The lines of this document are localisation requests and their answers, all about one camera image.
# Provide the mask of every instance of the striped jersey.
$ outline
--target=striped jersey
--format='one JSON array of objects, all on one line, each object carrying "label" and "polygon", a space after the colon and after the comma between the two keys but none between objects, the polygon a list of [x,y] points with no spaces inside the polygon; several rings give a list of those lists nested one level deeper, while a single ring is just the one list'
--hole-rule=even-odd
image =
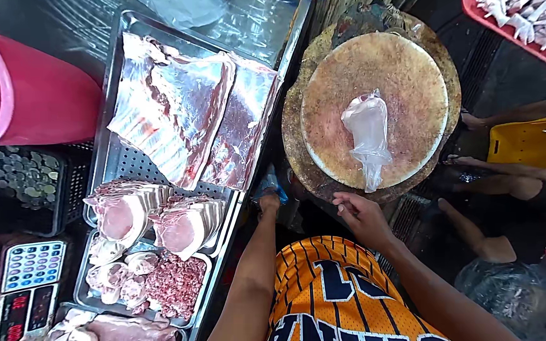
[{"label": "striped jersey", "polygon": [[410,312],[374,255],[337,236],[316,236],[277,255],[269,341],[437,341]]}]

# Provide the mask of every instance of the hand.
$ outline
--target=hand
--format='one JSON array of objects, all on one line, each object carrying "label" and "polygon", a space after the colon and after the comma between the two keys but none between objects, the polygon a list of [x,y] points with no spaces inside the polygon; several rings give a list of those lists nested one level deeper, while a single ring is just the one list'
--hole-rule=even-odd
[{"label": "hand", "polygon": [[263,213],[269,211],[277,213],[277,209],[279,209],[280,205],[279,196],[277,193],[271,192],[258,199],[258,204],[260,205],[260,209],[263,210]]},{"label": "hand", "polygon": [[334,197],[332,203],[338,205],[338,215],[343,217],[360,243],[383,253],[391,244],[399,242],[378,204],[347,192],[336,192]]}]

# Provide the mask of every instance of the ground meat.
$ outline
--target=ground meat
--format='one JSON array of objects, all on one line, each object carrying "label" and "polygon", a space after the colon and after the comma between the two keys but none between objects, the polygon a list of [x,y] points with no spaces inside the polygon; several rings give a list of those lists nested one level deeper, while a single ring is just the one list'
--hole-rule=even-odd
[{"label": "ground meat", "polygon": [[197,295],[206,273],[203,260],[182,261],[165,252],[159,265],[147,277],[147,297],[161,304],[164,317],[191,319]]}]

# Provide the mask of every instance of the scale keypad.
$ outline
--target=scale keypad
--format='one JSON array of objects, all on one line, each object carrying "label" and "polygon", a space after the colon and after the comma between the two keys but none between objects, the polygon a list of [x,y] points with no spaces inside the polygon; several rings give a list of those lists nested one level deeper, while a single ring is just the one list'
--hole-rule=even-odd
[{"label": "scale keypad", "polygon": [[61,240],[14,245],[5,255],[1,292],[57,282],[66,243]]}]

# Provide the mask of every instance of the round cutting board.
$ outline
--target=round cutting board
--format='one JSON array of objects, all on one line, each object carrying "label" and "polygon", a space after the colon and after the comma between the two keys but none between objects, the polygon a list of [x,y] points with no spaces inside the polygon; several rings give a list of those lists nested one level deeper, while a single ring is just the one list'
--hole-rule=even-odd
[{"label": "round cutting board", "polygon": [[448,120],[448,94],[433,58],[393,33],[369,33],[339,45],[322,60],[303,93],[300,124],[305,146],[331,178],[363,189],[353,136],[340,120],[351,100],[380,89],[387,104],[388,150],[379,188],[415,174],[433,155]]}]

